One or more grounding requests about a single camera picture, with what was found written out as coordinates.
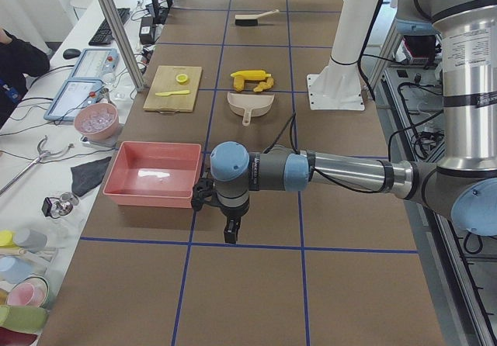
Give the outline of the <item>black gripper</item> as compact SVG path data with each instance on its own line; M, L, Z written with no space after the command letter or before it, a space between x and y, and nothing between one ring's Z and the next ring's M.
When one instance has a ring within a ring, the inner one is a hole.
M224 242L236 244L242 221L242 208L225 205L221 201L221 196L216 190L214 180L208 175L209 171L206 170L193 186L191 206L196 212L201 211L204 205L220 209L227 218L227 223L224 228Z

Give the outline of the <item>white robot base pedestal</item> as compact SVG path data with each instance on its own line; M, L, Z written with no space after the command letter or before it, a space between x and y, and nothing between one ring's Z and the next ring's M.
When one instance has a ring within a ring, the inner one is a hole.
M360 55L367 45L374 15L382 1L344 0L329 63L320 74L308 75L310 109L365 109L361 95Z

